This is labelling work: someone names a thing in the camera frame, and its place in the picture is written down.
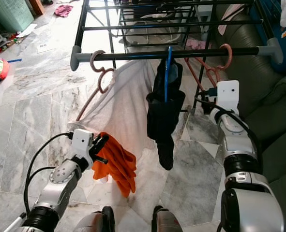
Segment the cable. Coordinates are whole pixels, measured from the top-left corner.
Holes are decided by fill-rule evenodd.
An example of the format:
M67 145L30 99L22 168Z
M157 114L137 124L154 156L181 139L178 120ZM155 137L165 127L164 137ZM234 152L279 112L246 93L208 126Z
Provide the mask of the cable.
M28 200L28 187L29 187L29 183L30 183L30 174L31 174L31 170L32 170L32 166L33 166L33 163L36 159L36 157L39 155L39 153L51 142L53 141L54 139L60 137L60 136L63 136L63 135L66 135L66 136L71 136L70 133L61 133L61 134L57 134L55 135L54 137L50 138L46 143L44 143L41 148L35 153L35 155L33 156L31 162L30 162L30 165L29 165L29 168L28 168L28 172L27 172L27 177L26 177L26 183L25 183L25 189L23 191L23 201L24 201L24 204L25 204L25 208L26 208L26 212L27 212L27 215L30 214L30 207L29 207L29 200Z
M243 127L243 129L247 132L248 136L250 137L250 139L254 142L255 144L255 147L257 149L257 160L258 160L258 163L259 163L259 166L261 168L261 172L262 172L262 169L263 169L263 161L262 161L262 154L261 154L261 149L260 149L260 143L259 143L259 140L256 136L256 134L250 130L246 125L245 123L243 123L238 117L236 117L234 114L232 114L231 111L228 111L222 107L220 107L219 105L216 105L214 104L213 102L209 102L209 101L204 101L204 100L201 100L199 99L197 96L200 95L202 92L198 93L196 96L195 96L195 99L200 102L200 103L204 103L204 104L208 104L216 109L218 109L220 112L223 112L224 114L228 115L229 117L231 117L233 120L235 120L238 124L240 124L241 127Z
M219 222L219 225L217 227L217 231L216 232L220 232L221 231L221 228L222 228L222 225L221 225L221 222Z
M43 171L43 170L47 170L47 169L54 169L55 167L44 167L44 168L39 168L38 170L36 170L29 179L29 184L31 182L31 180L33 179L33 177L35 177L36 174L38 174L39 172Z

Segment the orange cloth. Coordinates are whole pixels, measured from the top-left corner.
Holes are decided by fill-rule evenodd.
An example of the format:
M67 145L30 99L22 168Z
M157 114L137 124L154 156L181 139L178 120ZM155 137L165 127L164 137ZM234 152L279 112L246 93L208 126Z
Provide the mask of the orange cloth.
M118 187L124 197L128 197L130 190L135 192L136 177L136 157L123 149L118 141L111 135L102 132L101 137L109 136L109 140L99 152L98 156L108 160L107 164L95 162L92 169L94 170L94 179L101 179L108 174L117 182Z

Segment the dark green sofa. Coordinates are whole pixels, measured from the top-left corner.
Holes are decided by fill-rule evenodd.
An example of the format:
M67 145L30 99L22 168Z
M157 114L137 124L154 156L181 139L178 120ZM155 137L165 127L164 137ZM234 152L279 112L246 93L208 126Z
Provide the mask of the dark green sofa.
M227 7L228 5L217 6L218 20L221 20ZM250 17L242 12L233 20L250 20ZM229 25L223 36L218 30L214 31L214 35L218 45L263 45L254 25ZM264 175L282 208L286 232L286 76L276 73L269 59L256 56L233 57L226 72L230 80L238 80L240 83L241 117L267 147L263 153Z

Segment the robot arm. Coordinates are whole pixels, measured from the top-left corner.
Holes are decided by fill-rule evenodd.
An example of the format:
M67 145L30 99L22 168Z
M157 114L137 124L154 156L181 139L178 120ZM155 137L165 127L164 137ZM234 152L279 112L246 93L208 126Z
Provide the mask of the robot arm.
M237 81L219 82L216 103L232 110L237 118L238 89ZM218 143L226 173L226 190L221 202L222 227L227 232L283 232L281 208L261 173L256 148L248 132L216 108L211 117L219 128Z
M72 148L76 155L66 159L49 175L48 183L35 202L25 222L17 232L53 232L64 214L71 193L76 188L82 173L93 166L93 162L107 163L96 154L108 141L108 136L93 139L87 130L77 129L72 138Z

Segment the black metal rack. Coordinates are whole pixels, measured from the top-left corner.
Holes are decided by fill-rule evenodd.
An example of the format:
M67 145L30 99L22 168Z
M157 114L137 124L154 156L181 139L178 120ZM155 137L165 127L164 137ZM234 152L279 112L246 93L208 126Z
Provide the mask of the black metal rack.
M274 34L271 28L271 25L264 13L262 5L260 1L257 0L156 0L151 1L152 3L138 3L132 4L127 0L114 0L115 5L109 6L108 1L104 0L105 6L101 7L92 7L89 5L89 0L84 0L81 10L81 15L79 19L75 45L72 49L71 56L71 69L75 71L80 62L89 62L91 53L81 53L81 45L83 39L83 33L85 31L94 31L94 30L107 30L109 36L110 50L111 54L102 54L96 56L95 60L111 60L113 62L114 68L116 68L116 60L132 60L132 59L161 59L166 58L168 56L167 51L158 51L158 52L136 52L129 53L128 47L130 46L172 46L179 45L183 48L181 51L173 51L172 57L174 58L191 58L191 57L203 57L203 61L206 61L206 57L213 56L226 56L226 49L208 49L211 40L211 32L215 26L218 25L241 25L241 24L262 24L263 29L266 33L266 36L269 39L272 39L273 43L270 46L262 46L262 47L248 47L248 48L233 48L232 52L234 56L245 56L245 55L262 55L262 56L276 56L281 60L282 54L279 54L279 50L277 47L277 43L275 43ZM216 20L216 6L219 4L233 4L233 3L243 3L242 6L250 7L255 6L257 13L260 17L260 20L243 20L243 21L217 21ZM207 22L195 22L195 6L199 5L211 5L211 20ZM120 18L118 26L111 26L110 18L109 18L109 10L116 9L119 11ZM141 18L135 16L136 9L144 9L156 13L165 12L167 15L162 18ZM88 12L92 13L92 11L96 10L105 10L106 13L106 26L101 27L86 27L86 17ZM176 16L176 13L181 13L182 16ZM146 22L145 25L136 25L136 22ZM211 26L210 29L207 30L207 39L205 49L202 50L185 50L185 44L189 34L199 33L198 31L191 31L191 27L193 26ZM161 33L135 33L135 34L126 34L129 29L154 29L154 28L182 28L182 31L174 31L174 32L161 32ZM112 33L112 30L118 30L117 35ZM129 44L126 42L127 36L152 36L152 35L181 35L179 41L173 43L146 43L146 44ZM122 37L124 41L125 53L114 53L114 45L112 37ZM201 82L203 76L204 67L201 66L199 81Z

